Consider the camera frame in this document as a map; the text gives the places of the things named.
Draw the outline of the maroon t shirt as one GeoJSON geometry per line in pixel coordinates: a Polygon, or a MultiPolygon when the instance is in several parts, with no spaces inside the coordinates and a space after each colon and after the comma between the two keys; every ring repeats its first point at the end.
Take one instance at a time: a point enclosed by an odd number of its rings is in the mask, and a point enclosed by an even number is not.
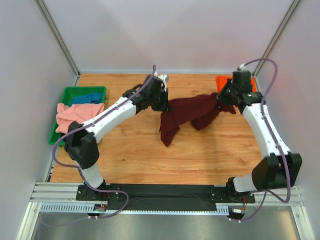
{"type": "Polygon", "coordinates": [[[162,143],[166,147],[170,146],[180,126],[185,123],[190,123],[195,130],[201,131],[221,112],[236,114],[233,106],[222,103],[217,96],[218,93],[213,92],[170,100],[170,111],[160,115],[159,132],[162,143]]]}

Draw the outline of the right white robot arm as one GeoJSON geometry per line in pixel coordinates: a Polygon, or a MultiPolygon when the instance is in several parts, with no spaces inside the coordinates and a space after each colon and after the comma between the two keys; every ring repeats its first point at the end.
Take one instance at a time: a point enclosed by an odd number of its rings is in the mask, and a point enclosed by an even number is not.
{"type": "Polygon", "coordinates": [[[293,153],[281,139],[263,95],[253,90],[250,71],[235,70],[217,99],[238,108],[248,122],[261,153],[261,161],[250,174],[229,178],[227,184],[231,189],[236,193],[291,189],[296,183],[302,157],[293,153]]]}

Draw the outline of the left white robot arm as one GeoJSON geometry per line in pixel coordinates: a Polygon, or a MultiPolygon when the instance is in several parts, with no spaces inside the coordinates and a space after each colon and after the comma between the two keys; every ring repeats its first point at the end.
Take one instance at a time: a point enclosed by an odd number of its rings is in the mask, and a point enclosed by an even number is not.
{"type": "Polygon", "coordinates": [[[75,162],[84,185],[80,197],[93,201],[105,201],[106,182],[100,174],[98,144],[102,138],[123,121],[151,108],[157,112],[168,112],[169,90],[167,74],[153,73],[143,84],[127,90],[111,107],[83,123],[72,122],[68,127],[64,149],[75,162]]]}

